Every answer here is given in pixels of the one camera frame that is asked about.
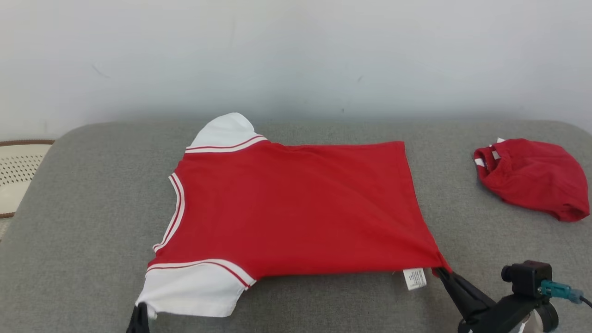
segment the gray couch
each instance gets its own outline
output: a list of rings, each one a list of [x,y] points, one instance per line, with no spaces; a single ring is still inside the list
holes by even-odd
[[[124,332],[151,246],[174,211],[167,176],[203,121],[76,129],[47,154],[0,242],[0,332]],[[472,153],[496,138],[563,146],[592,175],[592,136],[551,121],[255,123],[286,145],[404,140],[423,217],[455,271],[493,299],[506,264],[552,264],[554,279],[592,295],[592,221],[562,223],[509,206],[481,186]],[[402,273],[259,281],[228,318],[161,313],[153,332],[456,332],[438,279],[408,291]],[[559,332],[590,332],[592,310],[554,300]]]

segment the care label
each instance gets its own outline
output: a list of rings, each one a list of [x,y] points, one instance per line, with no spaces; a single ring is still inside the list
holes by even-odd
[[[423,273],[423,268],[412,268],[409,270],[403,270],[405,275],[405,282],[407,283],[407,289],[413,290],[427,285],[426,275]]]

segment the red fabric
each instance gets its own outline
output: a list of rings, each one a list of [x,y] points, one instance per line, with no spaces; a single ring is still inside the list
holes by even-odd
[[[500,159],[495,160],[493,151]],[[575,222],[590,214],[588,182],[580,164],[558,145],[511,139],[475,151],[481,182],[505,202]]]
[[[255,279],[451,269],[423,221],[403,142],[186,153],[185,213],[149,263],[219,258]]]

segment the blue connector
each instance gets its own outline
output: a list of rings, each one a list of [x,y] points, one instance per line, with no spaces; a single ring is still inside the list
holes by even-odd
[[[584,293],[579,289],[572,289],[567,284],[561,284],[549,280],[540,283],[540,293],[549,297],[558,297],[570,300],[571,303],[581,304],[580,296]]]

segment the white wall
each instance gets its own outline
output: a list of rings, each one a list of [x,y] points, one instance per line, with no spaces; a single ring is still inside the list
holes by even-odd
[[[592,132],[586,0],[0,0],[0,139],[164,114]]]

